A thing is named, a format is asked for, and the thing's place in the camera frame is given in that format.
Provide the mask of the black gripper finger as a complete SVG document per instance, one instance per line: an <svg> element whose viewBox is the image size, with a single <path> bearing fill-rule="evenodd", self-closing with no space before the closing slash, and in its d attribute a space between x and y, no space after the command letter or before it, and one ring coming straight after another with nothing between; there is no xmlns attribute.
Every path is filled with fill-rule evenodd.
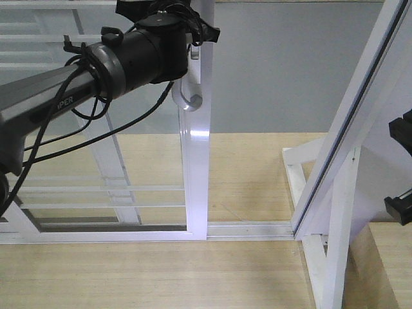
<svg viewBox="0 0 412 309"><path fill-rule="evenodd" d="M411 110L389 123L389 134L406 151L411 151Z"/></svg>
<svg viewBox="0 0 412 309"><path fill-rule="evenodd" d="M411 223L411 190L400 196L384 198L386 211L402 226Z"/></svg>
<svg viewBox="0 0 412 309"><path fill-rule="evenodd" d="M196 25L192 31L192 41L196 44L203 44L204 42L218 42L220 37L220 29L212 27L208 24L202 23L201 26Z"/></svg>

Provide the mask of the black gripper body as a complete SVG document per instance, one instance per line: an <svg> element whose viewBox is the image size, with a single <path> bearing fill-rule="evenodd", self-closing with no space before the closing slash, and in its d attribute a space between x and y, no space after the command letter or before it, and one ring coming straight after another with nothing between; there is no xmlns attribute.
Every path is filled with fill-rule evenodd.
<svg viewBox="0 0 412 309"><path fill-rule="evenodd" d="M115 12L141 29L201 29L191 1L117 1Z"/></svg>

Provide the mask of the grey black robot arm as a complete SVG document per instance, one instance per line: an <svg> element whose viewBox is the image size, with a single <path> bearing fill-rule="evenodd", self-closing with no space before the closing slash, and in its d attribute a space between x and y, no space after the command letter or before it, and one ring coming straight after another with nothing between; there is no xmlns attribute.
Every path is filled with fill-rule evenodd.
<svg viewBox="0 0 412 309"><path fill-rule="evenodd" d="M15 200L37 156L49 123L90 98L105 109L146 84L172 86L188 71L191 46L217 42L220 29L205 21L189 1L118 1L127 31L103 27L100 41L64 50L62 68L1 86L1 211Z"/></svg>

